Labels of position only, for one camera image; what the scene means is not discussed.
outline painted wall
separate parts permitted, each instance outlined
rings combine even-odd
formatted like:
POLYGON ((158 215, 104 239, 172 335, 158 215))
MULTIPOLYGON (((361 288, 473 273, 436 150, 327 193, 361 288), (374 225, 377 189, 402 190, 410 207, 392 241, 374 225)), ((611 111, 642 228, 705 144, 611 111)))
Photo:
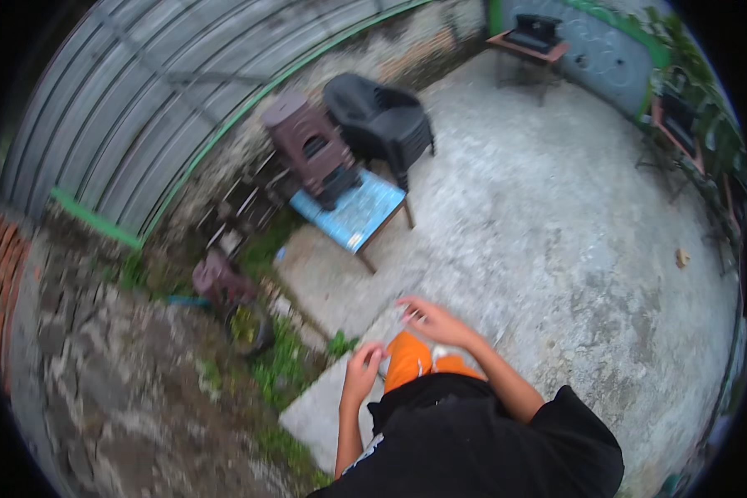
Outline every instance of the painted wall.
POLYGON ((626 15, 600 3, 577 0, 498 0, 497 4, 498 31, 516 27, 518 14, 561 19, 558 34, 570 44, 560 63, 565 76, 628 116, 643 113, 654 68, 664 60, 654 50, 656 43, 626 15))
POLYGON ((0 196, 39 218, 52 192, 103 232, 138 242, 205 146, 300 58, 427 1, 102 0, 40 78, 0 196), (224 76, 193 80, 210 72, 224 76))

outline green metal frame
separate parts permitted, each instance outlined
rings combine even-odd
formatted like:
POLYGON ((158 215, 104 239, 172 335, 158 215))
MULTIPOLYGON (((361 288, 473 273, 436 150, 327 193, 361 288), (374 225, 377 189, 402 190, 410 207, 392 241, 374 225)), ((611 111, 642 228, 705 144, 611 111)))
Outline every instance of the green metal frame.
POLYGON ((120 229, 119 226, 109 222, 99 214, 84 208, 78 204, 72 196, 65 194, 57 186, 52 187, 50 197, 58 201, 61 209, 85 222, 91 228, 100 232, 100 234, 115 239, 123 244, 127 244, 133 249, 140 249, 144 245, 140 238, 120 229))
POLYGON ((147 226, 146 230, 144 231, 141 236, 133 235, 125 230, 122 230, 118 225, 109 222, 104 217, 101 217, 99 214, 94 213, 93 211, 81 206, 78 204, 78 202, 70 195, 62 192, 58 187, 53 187, 52 191, 50 192, 50 197, 55 199, 61 206, 61 208, 72 215, 73 217, 76 217, 80 219, 82 222, 89 225, 91 228, 97 230, 100 232, 100 234, 103 234, 107 237, 113 238, 123 244, 129 245, 133 249, 140 249, 146 244, 147 240, 149 240, 149 237, 152 235, 152 233, 155 230, 155 227, 160 223, 161 217, 166 212, 166 209, 169 207, 169 204, 174 200, 174 198, 179 193, 180 189, 188 182, 188 179, 190 178, 193 171, 197 168, 199 163, 202 161, 202 159, 205 158, 205 156, 218 144, 219 140, 232 128, 241 118, 243 118, 245 115, 249 114, 249 112, 257 105, 259 102, 269 93, 271 93, 275 88, 277 88, 279 85, 281 85, 284 81, 286 81, 289 77, 293 75, 293 73, 299 71, 299 69, 303 68, 305 65, 311 63, 315 59, 319 58, 321 55, 325 54, 327 51, 331 50, 336 45, 339 45, 339 43, 344 42, 348 38, 360 33, 364 29, 368 29, 371 26, 377 25, 380 22, 383 22, 387 20, 390 17, 393 17, 395 15, 401 14, 402 12, 406 12, 407 10, 414 9, 416 7, 419 7, 421 5, 425 5, 426 3, 433 2, 434 0, 413 0, 412 2, 406 3, 404 5, 399 5, 398 7, 388 10, 387 12, 380 14, 375 17, 371 17, 367 21, 361 22, 358 25, 355 25, 346 31, 343 31, 337 35, 334 35, 329 40, 325 41, 322 45, 319 45, 317 48, 313 49, 308 54, 302 56, 288 66, 277 78, 275 78, 271 83, 267 84, 265 87, 263 87, 262 90, 260 90, 257 94, 255 94, 251 99, 249 99, 249 102, 246 103, 246 105, 243 105, 243 107, 230 118, 224 126, 221 127, 221 129, 214 134, 211 139, 209 140, 208 144, 203 147, 199 153, 194 157, 194 159, 191 161, 191 163, 186 168, 186 171, 180 176, 179 180, 174 184, 174 187, 169 192, 169 194, 166 195, 166 198, 163 200, 163 203, 160 205, 158 210, 155 212, 151 222, 147 226))

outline table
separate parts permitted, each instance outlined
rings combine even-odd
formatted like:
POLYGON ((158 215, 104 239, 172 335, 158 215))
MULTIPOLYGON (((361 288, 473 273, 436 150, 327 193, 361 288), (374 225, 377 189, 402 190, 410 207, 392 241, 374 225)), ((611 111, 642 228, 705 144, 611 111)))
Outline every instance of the table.
POLYGON ((503 37, 508 35, 512 31, 514 30, 508 29, 501 34, 497 34, 491 38, 488 38, 487 40, 487 43, 490 44, 491 47, 498 50, 498 60, 496 61, 496 86, 498 88, 501 88, 501 85, 504 82, 501 74, 501 72, 503 71, 504 53, 518 56, 521 64, 524 61, 528 61, 534 65, 539 65, 543 69, 542 78, 540 81, 537 81, 537 83, 541 85, 539 94, 539 105, 541 106, 545 103, 545 93, 551 82, 551 69, 553 68, 554 64, 559 62, 561 57, 567 53, 570 45, 566 41, 563 41, 553 47, 547 54, 543 54, 542 52, 528 49, 522 45, 517 45, 515 43, 507 42, 506 40, 504 40, 503 37))
POLYGON ((402 209, 409 229, 415 227, 407 194, 400 188, 361 170, 362 186, 343 194, 334 211, 325 211, 304 189, 290 198, 290 205, 329 238, 359 258, 371 274, 376 268, 363 254, 370 242, 402 209))

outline trash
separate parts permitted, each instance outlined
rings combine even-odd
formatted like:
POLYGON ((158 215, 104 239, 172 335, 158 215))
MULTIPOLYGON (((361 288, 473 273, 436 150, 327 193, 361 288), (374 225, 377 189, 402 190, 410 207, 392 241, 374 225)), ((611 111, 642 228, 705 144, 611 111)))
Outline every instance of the trash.
POLYGON ((689 261, 691 261, 691 256, 689 256, 689 254, 680 247, 678 247, 677 251, 675 252, 675 258, 676 264, 680 269, 683 269, 684 266, 689 264, 689 261))

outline white sneaker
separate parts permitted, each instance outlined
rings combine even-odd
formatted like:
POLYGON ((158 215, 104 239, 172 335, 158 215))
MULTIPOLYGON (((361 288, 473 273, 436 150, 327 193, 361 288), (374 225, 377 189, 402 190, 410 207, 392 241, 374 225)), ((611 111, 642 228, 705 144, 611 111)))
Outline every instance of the white sneaker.
POLYGON ((444 356, 448 356, 449 354, 452 354, 452 352, 448 350, 447 347, 441 346, 440 344, 436 345, 432 348, 432 364, 437 362, 438 358, 443 358, 444 356))

